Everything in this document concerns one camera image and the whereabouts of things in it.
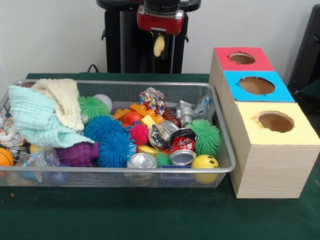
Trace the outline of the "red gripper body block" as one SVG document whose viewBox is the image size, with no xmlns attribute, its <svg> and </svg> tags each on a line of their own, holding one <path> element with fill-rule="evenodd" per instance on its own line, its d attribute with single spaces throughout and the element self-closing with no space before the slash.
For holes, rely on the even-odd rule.
<svg viewBox="0 0 320 240">
<path fill-rule="evenodd" d="M 183 27 L 185 13 L 183 10 L 177 10 L 171 14 L 155 14 L 147 10 L 144 5 L 137 9 L 136 19 L 138 28 L 142 31 L 164 32 L 167 35 L 178 35 Z"/>
</svg>

